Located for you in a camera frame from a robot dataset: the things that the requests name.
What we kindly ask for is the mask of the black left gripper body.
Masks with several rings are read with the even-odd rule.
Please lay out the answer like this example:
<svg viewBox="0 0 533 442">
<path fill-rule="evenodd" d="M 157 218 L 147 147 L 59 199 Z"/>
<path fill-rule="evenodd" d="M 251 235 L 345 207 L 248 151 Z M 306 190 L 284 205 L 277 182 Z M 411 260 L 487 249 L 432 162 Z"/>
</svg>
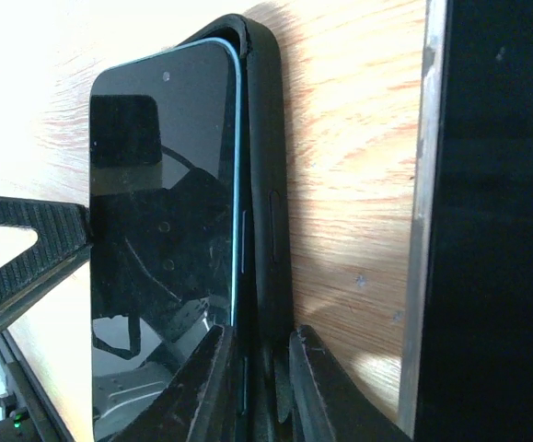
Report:
<svg viewBox="0 0 533 442">
<path fill-rule="evenodd" d="M 0 441 L 71 441 L 12 335 L 0 334 Z"/>
</svg>

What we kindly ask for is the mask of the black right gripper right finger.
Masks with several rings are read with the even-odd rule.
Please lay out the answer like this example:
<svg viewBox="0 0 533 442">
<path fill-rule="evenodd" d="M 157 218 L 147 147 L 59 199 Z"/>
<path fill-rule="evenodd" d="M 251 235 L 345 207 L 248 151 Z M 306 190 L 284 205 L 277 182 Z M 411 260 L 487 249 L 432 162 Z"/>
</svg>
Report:
<svg viewBox="0 0 533 442">
<path fill-rule="evenodd" d="M 289 341 L 295 441 L 408 441 L 410 438 L 369 401 L 308 326 Z"/>
</svg>

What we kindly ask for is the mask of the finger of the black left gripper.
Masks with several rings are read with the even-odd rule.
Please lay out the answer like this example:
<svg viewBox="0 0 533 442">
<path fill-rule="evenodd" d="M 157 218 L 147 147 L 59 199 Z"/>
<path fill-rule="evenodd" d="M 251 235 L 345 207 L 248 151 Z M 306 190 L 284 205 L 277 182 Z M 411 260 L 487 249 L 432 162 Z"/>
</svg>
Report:
<svg viewBox="0 0 533 442">
<path fill-rule="evenodd" d="M 81 204 L 0 196 L 0 227 L 31 229 L 37 240 L 0 267 L 0 333 L 89 258 L 88 210 Z"/>
</svg>

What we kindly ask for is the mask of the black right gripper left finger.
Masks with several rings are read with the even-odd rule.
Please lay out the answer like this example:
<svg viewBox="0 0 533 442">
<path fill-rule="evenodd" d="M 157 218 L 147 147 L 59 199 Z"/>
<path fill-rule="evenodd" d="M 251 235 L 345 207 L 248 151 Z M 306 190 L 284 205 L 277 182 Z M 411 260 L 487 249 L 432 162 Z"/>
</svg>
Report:
<svg viewBox="0 0 533 442">
<path fill-rule="evenodd" d="M 215 325 L 170 374 L 149 362 L 102 377 L 104 441 L 237 441 L 236 337 Z"/>
</svg>

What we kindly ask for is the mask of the black phone case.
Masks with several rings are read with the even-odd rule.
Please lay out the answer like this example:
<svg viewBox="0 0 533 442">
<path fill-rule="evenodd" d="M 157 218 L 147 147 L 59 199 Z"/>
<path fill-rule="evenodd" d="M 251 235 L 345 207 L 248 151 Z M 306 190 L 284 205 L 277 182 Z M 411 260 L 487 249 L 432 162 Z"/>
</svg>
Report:
<svg viewBox="0 0 533 442">
<path fill-rule="evenodd" d="M 249 299 L 240 306 L 238 352 L 245 362 L 238 396 L 237 441 L 292 435 L 288 339 L 295 325 L 287 203 L 284 88 L 273 33 L 239 14 L 221 16 L 188 40 L 220 37 L 241 62 L 242 115 L 249 144 L 251 203 L 245 217 Z"/>
</svg>

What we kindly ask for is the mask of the green-edged black phone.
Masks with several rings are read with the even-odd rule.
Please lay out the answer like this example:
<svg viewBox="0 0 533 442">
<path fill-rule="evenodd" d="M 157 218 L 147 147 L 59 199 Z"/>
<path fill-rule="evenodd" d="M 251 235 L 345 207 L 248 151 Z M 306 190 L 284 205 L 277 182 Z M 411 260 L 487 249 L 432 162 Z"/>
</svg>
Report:
<svg viewBox="0 0 533 442">
<path fill-rule="evenodd" d="M 93 437 L 149 407 L 248 286 L 249 152 L 234 46 L 102 72 L 89 102 Z"/>
</svg>

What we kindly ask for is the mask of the white-edged black phone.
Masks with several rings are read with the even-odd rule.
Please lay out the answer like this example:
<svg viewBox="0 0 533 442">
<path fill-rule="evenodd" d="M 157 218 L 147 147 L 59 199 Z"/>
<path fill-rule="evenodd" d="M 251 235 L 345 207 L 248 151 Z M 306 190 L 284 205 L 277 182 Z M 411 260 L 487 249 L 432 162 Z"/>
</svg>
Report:
<svg viewBox="0 0 533 442">
<path fill-rule="evenodd" d="M 414 437 L 533 441 L 533 1 L 453 1 Z"/>
</svg>

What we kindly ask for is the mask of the clear magsafe phone case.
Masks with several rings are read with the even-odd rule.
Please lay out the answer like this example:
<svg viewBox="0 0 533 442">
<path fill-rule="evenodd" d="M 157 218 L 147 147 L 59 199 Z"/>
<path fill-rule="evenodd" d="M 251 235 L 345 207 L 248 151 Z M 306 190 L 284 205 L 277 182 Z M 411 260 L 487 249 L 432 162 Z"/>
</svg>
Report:
<svg viewBox="0 0 533 442">
<path fill-rule="evenodd" d="M 410 437 L 414 436 L 417 411 L 447 18 L 447 1 L 430 0 L 426 3 L 421 101 L 397 419 L 397 425 Z"/>
</svg>

